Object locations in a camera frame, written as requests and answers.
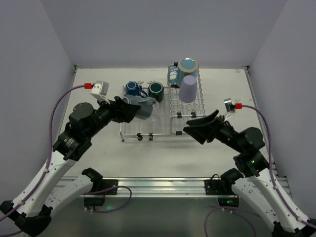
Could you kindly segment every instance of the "white wall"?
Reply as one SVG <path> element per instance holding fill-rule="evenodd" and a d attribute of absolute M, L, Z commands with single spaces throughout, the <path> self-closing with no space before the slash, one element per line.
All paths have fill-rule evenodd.
<path fill-rule="evenodd" d="M 295 202 L 316 217 L 316 1 L 289 0 L 250 67 L 268 117 L 278 170 Z"/>
<path fill-rule="evenodd" d="M 39 0 L 0 0 L 0 35 L 2 202 L 23 191 L 47 159 L 50 112 L 71 87 L 74 68 Z M 12 226 L 0 223 L 0 234 Z"/>
<path fill-rule="evenodd" d="M 71 60 L 93 67 L 250 65 L 286 0 L 41 0 Z"/>

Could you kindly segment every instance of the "white tabletop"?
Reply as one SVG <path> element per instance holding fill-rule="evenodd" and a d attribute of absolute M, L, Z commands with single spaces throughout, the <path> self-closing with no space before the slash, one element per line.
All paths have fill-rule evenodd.
<path fill-rule="evenodd" d="M 121 95 L 128 81 L 159 81 L 166 85 L 165 69 L 78 69 L 74 86 L 103 80 L 110 84 L 108 99 Z M 244 70 L 200 69 L 206 114 L 219 109 L 225 113 L 224 99 L 232 98 L 243 104 L 254 105 Z M 68 122 L 73 107 L 80 102 L 98 105 L 89 90 L 78 89 L 71 93 L 62 128 Z M 244 108 L 230 123 L 236 131 L 247 127 L 260 127 L 256 113 Z M 261 150 L 265 157 L 266 148 Z M 160 137 L 154 141 L 137 141 L 119 136 L 119 124 L 111 122 L 95 137 L 92 147 L 65 176 L 78 176 L 86 168 L 94 168 L 105 177 L 210 177 L 235 167 L 233 157 L 238 153 L 214 141 L 200 145 L 191 137 Z"/>

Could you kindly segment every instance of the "lavender cup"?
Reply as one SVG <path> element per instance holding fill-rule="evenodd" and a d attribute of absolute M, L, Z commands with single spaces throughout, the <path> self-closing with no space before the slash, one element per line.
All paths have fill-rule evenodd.
<path fill-rule="evenodd" d="M 185 103 L 195 101 L 197 97 L 197 79 L 194 76 L 187 75 L 183 78 L 180 86 L 179 99 Z"/>

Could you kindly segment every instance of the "dish rack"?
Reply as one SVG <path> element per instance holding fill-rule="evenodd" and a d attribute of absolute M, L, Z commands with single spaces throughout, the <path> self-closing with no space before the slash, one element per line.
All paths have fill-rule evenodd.
<path fill-rule="evenodd" d="M 159 103 L 159 109 L 153 111 L 151 117 L 146 120 L 139 118 L 133 119 L 130 123 L 121 123 L 119 134 L 122 142 L 126 138 L 134 138 L 142 141 L 144 137 L 148 137 L 149 141 L 153 141 L 154 137 L 163 136 L 180 136 L 187 135 L 182 132 L 186 126 L 186 122 L 205 116 L 204 100 L 201 87 L 199 73 L 197 73 L 197 97 L 194 102 L 184 103 L 179 99 L 179 87 L 172 83 L 167 83 L 164 87 L 164 99 Z M 148 87 L 139 86 L 148 92 Z M 122 87 L 122 96 L 124 97 L 125 86 Z"/>

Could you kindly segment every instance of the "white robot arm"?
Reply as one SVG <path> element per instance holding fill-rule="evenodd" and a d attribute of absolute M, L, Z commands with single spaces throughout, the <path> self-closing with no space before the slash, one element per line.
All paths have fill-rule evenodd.
<path fill-rule="evenodd" d="M 90 148 L 95 134 L 111 121 L 131 122 L 141 108 L 125 103 L 117 96 L 115 101 L 107 100 L 107 88 L 108 84 L 102 81 L 91 87 L 91 94 L 98 100 L 97 110 L 89 103 L 79 103 L 74 107 L 65 131 L 53 145 L 48 168 L 43 165 L 19 196 L 0 205 L 0 211 L 5 214 L 0 221 L 9 217 L 23 232 L 37 236 L 49 225 L 53 214 L 91 190 L 93 177 L 83 173 L 70 185 L 52 193 L 58 181 Z"/>
<path fill-rule="evenodd" d="M 250 106 L 234 104 L 231 99 L 224 102 L 226 115 L 217 116 L 219 111 L 216 110 L 207 117 L 188 121 L 189 126 L 183 130 L 201 144 L 217 139 L 240 153 L 234 157 L 238 170 L 231 169 L 221 175 L 220 185 L 242 197 L 257 211 L 272 230 L 272 236 L 310 237 L 316 232 L 316 220 L 308 218 L 294 204 L 274 176 L 270 164 L 259 151 L 265 146 L 261 131 L 249 127 L 238 133 L 227 121 L 235 109 Z M 253 185 L 260 192 L 253 190 Z"/>

